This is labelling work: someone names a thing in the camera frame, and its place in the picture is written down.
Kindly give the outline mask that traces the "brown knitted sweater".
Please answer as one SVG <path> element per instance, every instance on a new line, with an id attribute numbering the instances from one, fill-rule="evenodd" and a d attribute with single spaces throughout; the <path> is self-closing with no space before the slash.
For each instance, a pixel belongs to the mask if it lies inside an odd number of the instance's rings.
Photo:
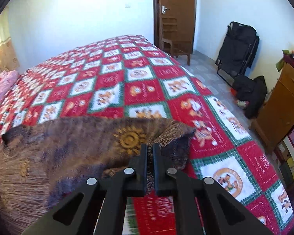
<path id="1" fill-rule="evenodd" d="M 166 118 L 66 117 L 0 137 L 0 234 L 21 234 L 89 177 L 128 167 L 143 144 L 184 169 L 195 129 Z"/>

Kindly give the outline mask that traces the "clothes pile on cabinet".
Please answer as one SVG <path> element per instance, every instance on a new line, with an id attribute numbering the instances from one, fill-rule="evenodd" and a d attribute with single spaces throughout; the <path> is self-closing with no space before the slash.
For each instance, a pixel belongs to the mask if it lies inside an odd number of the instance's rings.
<path id="1" fill-rule="evenodd" d="M 281 71 L 284 65 L 289 64 L 294 68 L 294 50 L 282 50 L 283 58 L 276 64 L 277 71 Z"/>

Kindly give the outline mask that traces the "stacked boxes beside cabinet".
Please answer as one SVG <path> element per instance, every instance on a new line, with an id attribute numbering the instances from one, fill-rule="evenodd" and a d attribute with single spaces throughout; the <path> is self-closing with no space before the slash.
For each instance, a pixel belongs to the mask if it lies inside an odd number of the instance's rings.
<path id="1" fill-rule="evenodd" d="M 294 128 L 274 149 L 273 158 L 277 158 L 279 170 L 286 186 L 294 183 Z"/>

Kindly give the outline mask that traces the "brown wooden cabinet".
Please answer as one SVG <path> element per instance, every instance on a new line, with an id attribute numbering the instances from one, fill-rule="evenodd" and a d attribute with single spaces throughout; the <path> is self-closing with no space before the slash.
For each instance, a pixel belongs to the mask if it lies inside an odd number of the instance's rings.
<path id="1" fill-rule="evenodd" d="M 294 67 L 283 66 L 280 77 L 269 100 L 260 109 L 251 123 L 266 145 L 266 152 L 272 153 L 294 127 Z"/>

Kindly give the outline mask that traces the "black bag on floor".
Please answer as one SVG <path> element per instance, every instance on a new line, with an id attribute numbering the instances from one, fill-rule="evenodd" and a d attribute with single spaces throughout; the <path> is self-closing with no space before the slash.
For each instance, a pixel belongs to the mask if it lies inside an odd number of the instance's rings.
<path id="1" fill-rule="evenodd" d="M 264 76 L 252 80 L 245 75 L 239 75 L 234 79 L 232 88 L 236 91 L 237 100 L 248 102 L 245 117 L 248 119 L 256 117 L 268 93 Z"/>

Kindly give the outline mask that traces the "red patchwork cartoon bedspread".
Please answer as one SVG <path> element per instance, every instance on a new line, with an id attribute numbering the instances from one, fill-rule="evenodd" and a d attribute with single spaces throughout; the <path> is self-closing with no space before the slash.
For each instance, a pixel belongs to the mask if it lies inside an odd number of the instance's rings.
<path id="1" fill-rule="evenodd" d="M 193 126 L 188 175 L 213 177 L 274 234 L 294 225 L 276 171 L 228 105 L 143 36 L 94 42 L 27 70 L 0 103 L 0 141 L 21 124 L 84 115 Z"/>

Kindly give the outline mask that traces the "pink crumpled blanket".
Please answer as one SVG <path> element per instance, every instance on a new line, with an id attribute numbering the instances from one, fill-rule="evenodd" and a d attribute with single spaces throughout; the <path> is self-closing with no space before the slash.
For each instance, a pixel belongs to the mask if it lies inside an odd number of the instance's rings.
<path id="1" fill-rule="evenodd" d="M 17 71 L 2 71 L 0 73 L 0 101 L 19 78 Z"/>

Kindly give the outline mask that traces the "black folded stroller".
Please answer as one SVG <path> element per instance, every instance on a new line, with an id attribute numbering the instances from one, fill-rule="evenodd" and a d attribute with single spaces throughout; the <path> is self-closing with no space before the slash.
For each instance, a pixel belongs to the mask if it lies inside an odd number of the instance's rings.
<path id="1" fill-rule="evenodd" d="M 255 28 L 232 21 L 227 26 L 224 42 L 215 62 L 217 74 L 223 70 L 232 79 L 244 75 L 246 69 L 253 64 L 259 42 Z"/>

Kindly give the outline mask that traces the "patterned beige curtain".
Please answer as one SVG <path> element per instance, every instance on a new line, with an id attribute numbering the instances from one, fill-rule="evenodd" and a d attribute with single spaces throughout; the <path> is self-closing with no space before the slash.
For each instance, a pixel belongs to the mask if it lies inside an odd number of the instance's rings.
<path id="1" fill-rule="evenodd" d="M 5 71 L 17 70 L 19 61 L 17 59 L 12 39 L 0 43 L 0 69 Z"/>

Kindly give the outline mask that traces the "wooden chair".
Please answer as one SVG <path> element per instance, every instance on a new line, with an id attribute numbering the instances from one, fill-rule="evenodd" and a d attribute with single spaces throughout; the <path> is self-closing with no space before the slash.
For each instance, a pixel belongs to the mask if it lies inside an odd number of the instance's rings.
<path id="1" fill-rule="evenodd" d="M 161 50 L 170 54 L 171 57 L 187 57 L 187 65 L 190 66 L 192 42 L 184 40 L 178 32 L 177 19 L 162 17 L 160 20 Z"/>

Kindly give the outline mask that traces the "brown wooden door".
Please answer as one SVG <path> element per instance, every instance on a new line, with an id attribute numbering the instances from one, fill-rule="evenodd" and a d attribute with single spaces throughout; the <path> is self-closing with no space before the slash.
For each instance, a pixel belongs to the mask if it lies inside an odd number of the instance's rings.
<path id="1" fill-rule="evenodd" d="M 182 36 L 184 40 L 191 41 L 193 46 L 196 21 L 196 0 L 153 0 L 153 15 L 154 45 L 161 49 L 161 18 L 173 17 L 177 19 L 180 36 Z"/>

